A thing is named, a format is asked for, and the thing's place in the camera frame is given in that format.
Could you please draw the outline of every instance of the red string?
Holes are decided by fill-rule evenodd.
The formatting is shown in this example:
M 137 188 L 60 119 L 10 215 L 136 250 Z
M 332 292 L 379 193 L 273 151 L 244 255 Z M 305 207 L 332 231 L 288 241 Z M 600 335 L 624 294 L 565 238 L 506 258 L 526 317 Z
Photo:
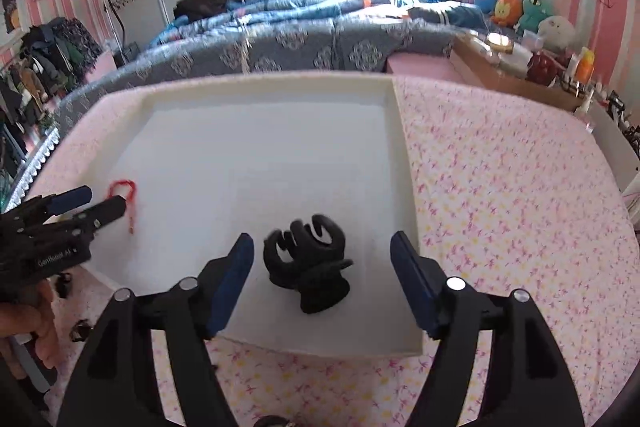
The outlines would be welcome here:
M 116 188 L 120 186 L 129 187 L 129 193 L 125 199 L 127 201 L 127 212 L 129 213 L 129 233 L 133 233 L 133 226 L 136 222 L 136 192 L 138 188 L 135 182 L 131 180 L 118 180 L 109 185 L 107 198 L 113 198 L 116 195 Z

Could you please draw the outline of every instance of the white plush toy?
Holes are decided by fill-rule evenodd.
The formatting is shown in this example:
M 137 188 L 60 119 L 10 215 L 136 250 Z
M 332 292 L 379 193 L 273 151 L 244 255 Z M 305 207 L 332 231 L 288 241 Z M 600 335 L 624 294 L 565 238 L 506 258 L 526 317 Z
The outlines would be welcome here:
M 538 35 L 545 38 L 545 48 L 563 52 L 575 41 L 575 28 L 566 17 L 553 15 L 540 23 Z

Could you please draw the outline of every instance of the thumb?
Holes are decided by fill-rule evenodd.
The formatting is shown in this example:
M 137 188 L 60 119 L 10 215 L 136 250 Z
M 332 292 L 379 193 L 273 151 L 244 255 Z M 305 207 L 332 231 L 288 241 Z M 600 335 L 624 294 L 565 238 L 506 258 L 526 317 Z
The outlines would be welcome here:
M 42 317 L 36 308 L 26 304 L 0 303 L 0 339 L 31 333 L 38 329 Z

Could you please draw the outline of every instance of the green plush toy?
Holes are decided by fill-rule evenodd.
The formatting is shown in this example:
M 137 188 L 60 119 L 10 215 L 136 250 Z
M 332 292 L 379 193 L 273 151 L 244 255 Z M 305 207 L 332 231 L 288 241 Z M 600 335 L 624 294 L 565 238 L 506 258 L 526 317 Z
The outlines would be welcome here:
M 540 23 L 554 14 L 551 4 L 543 0 L 524 0 L 522 10 L 524 15 L 518 21 L 518 35 L 522 35 L 524 30 L 537 33 Z

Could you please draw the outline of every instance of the black claw hair clip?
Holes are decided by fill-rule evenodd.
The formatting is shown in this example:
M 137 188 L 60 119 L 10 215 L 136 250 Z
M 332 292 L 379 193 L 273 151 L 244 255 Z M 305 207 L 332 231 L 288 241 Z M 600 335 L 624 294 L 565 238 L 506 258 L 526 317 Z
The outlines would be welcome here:
M 274 230 L 264 240 L 264 265 L 276 286 L 300 293 L 300 309 L 306 314 L 324 311 L 344 299 L 351 287 L 341 271 L 353 261 L 344 258 L 345 238 L 342 229 L 329 217 L 314 214 L 311 225 L 301 219 L 290 230 Z M 321 241 L 323 230 L 331 238 Z M 292 261 L 283 261 L 278 248 L 287 251 Z

